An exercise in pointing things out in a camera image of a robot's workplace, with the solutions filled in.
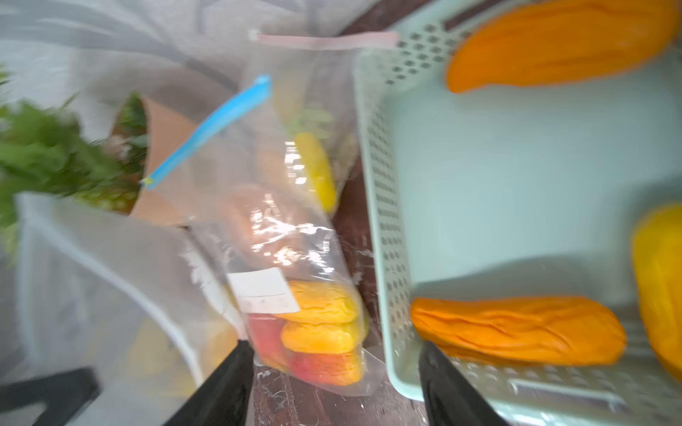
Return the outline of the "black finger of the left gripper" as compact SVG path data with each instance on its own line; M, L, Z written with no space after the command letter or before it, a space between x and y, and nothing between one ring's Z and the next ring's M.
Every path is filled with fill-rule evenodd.
M1 424L13 417L21 425L68 425L101 395L99 380L83 367L1 385Z

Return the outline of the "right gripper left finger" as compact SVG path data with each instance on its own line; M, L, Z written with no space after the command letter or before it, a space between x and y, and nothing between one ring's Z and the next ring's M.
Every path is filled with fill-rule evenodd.
M250 344L240 341L164 426L245 426L254 355Z

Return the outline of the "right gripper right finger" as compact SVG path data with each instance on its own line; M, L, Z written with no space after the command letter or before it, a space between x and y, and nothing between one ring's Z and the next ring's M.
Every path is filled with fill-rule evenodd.
M431 426L508 425L434 343L424 344L418 368Z

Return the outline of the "red yellow mango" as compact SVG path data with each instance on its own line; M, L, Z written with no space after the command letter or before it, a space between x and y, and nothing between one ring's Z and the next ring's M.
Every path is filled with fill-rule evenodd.
M348 386L363 377L362 352L341 354L294 353L289 373L309 383Z

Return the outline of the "orange yellow mango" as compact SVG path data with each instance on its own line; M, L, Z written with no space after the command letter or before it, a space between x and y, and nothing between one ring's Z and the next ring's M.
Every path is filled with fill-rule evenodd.
M364 321L343 324L288 322L281 332L283 346L295 353L342 354L361 345L369 333Z

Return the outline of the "clear zip-top bag blue zipper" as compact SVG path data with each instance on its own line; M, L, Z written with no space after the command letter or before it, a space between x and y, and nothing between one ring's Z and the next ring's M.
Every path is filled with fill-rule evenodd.
M249 342L249 314L286 324L364 321L370 332L337 232L297 165L298 150L272 95L272 78L259 76L208 116L142 184L188 222L227 283ZM354 349L362 352L359 383L310 384L345 397L371 395L385 367L366 348L368 336Z

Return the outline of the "clear zip-top bag pink zipper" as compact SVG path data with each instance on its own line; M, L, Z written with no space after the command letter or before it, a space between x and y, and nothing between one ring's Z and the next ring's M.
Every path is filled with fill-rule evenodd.
M342 37L250 33L247 76L271 76L273 107L288 136L294 140L298 133L309 132L321 142L330 160L337 206L360 156L356 62L364 53L386 53L398 41L392 32Z

